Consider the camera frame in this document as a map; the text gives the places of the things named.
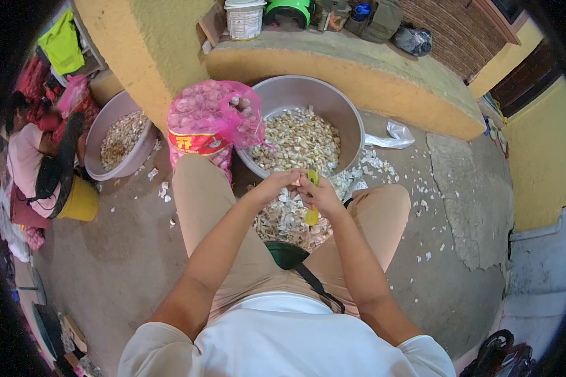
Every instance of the beige pants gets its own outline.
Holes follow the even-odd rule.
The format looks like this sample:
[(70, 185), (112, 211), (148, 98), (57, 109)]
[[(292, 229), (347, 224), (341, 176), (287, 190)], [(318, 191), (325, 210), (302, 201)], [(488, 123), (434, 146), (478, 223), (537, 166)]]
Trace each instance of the beige pants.
[[(173, 178), (174, 200), (186, 251), (191, 256), (199, 242), (236, 203), (225, 173), (207, 157), (184, 155)], [(384, 271), (390, 265), (411, 208), (407, 190), (400, 185), (355, 191), (348, 211)], [(304, 265), (338, 298), (346, 313), (358, 317), (348, 293), (333, 237), (317, 247)], [(295, 271), (282, 270), (253, 229), (249, 229), (233, 267), (216, 293), (210, 319), (237, 301), (266, 291), (288, 291), (320, 300), (319, 295)]]

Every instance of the wooden wall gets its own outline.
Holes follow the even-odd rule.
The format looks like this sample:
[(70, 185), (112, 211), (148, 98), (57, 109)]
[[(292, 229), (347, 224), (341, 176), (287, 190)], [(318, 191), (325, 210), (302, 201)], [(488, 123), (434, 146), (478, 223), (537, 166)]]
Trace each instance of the wooden wall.
[(432, 34), (433, 58), (462, 79), (480, 71), (505, 46), (501, 34), (474, 5), (459, 0), (399, 0), (402, 19)]

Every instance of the pink shirt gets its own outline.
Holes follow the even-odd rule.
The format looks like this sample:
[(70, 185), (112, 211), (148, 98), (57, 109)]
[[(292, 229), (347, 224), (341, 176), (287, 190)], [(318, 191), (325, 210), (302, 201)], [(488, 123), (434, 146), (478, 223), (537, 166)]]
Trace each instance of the pink shirt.
[[(12, 134), (8, 139), (8, 171), (17, 187), (27, 198), (36, 196), (36, 179), (43, 157), (39, 151), (41, 139), (42, 131), (33, 123), (28, 123), (21, 131)], [(53, 196), (33, 201), (31, 207), (42, 217), (50, 216), (60, 191), (61, 184), (59, 183)]]

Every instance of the person's hand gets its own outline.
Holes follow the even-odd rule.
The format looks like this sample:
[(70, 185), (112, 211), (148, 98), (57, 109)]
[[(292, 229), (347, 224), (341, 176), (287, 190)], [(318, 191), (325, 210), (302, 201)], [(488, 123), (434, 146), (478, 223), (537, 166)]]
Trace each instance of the person's hand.
[(328, 220), (342, 212), (346, 212), (346, 207), (337, 197), (336, 191), (333, 190), (329, 180), (321, 175), (319, 175), (319, 185), (315, 186), (306, 175), (302, 174), (300, 186), (292, 186), (290, 191), (291, 198), (300, 195), (304, 207), (312, 209), (313, 206), (316, 206), (321, 215)]
[(283, 187), (290, 186), (300, 178), (300, 170), (275, 171), (246, 194), (260, 208), (279, 196)]

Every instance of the neon green cloth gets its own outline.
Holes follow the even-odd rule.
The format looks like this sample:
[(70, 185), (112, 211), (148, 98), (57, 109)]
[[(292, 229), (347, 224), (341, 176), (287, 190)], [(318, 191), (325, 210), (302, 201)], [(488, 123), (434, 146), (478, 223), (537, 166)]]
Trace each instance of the neon green cloth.
[(74, 12), (67, 9), (57, 23), (38, 39), (48, 60), (60, 74), (76, 71), (84, 65), (84, 57), (78, 46), (78, 37), (73, 22)]

